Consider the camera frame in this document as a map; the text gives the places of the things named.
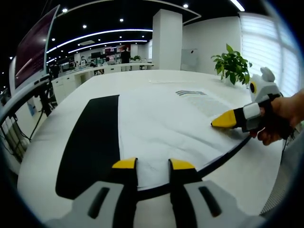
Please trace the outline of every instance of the window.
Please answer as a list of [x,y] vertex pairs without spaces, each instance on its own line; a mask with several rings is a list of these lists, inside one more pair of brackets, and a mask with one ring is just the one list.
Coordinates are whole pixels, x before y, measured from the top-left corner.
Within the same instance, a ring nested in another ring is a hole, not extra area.
[[300,65],[295,42],[283,25],[257,14],[240,13],[242,55],[253,64],[250,75],[261,75],[268,67],[284,96],[292,96],[300,88]]

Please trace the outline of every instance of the human hand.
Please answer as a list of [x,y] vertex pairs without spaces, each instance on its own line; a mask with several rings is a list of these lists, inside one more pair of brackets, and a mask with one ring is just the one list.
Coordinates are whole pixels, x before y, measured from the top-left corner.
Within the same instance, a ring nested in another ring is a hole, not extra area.
[[[279,97],[271,102],[273,111],[289,121],[289,124],[295,128],[304,118],[304,93],[299,92],[292,97]],[[264,116],[265,110],[261,109],[261,115]],[[267,127],[263,130],[251,131],[253,138],[263,141],[264,145],[269,145],[281,139],[278,132],[270,131]]]

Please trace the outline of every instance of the black handle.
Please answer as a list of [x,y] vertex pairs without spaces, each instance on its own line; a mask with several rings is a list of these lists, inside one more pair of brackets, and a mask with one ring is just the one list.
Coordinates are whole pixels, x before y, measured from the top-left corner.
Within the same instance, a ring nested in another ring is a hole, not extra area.
[[277,96],[259,103],[259,106],[265,109],[265,115],[259,124],[259,130],[262,130],[265,127],[270,133],[278,133],[282,139],[287,140],[294,129],[290,126],[287,119],[274,113],[271,102],[275,98],[277,98]]

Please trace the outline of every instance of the potted plant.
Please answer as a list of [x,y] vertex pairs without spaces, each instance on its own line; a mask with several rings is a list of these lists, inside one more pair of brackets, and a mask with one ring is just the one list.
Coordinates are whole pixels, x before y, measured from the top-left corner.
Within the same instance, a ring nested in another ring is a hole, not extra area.
[[244,59],[238,51],[234,51],[231,46],[226,44],[228,53],[222,53],[222,55],[212,56],[216,58],[213,62],[216,62],[215,70],[219,75],[221,73],[221,80],[226,78],[226,82],[231,82],[233,85],[237,81],[242,84],[249,83],[248,66],[252,67],[252,63]]
[[141,60],[141,57],[140,56],[134,56],[134,61],[136,61],[136,60]]

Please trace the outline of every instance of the table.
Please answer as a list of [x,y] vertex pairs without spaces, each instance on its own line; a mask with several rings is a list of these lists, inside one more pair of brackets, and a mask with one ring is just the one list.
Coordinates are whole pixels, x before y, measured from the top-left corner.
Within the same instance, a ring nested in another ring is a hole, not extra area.
[[[28,147],[21,164],[18,191],[29,208],[45,222],[60,218],[71,210],[72,200],[55,192],[61,157],[73,127],[92,98],[117,95],[151,84],[206,88],[233,108],[251,102],[244,87],[228,87],[218,76],[196,72],[149,70],[95,76],[70,94],[47,118]],[[203,180],[212,180],[237,199],[241,210],[258,215],[274,186],[282,142],[265,147],[250,140],[232,159]],[[140,201],[134,227],[175,227],[169,194]]]

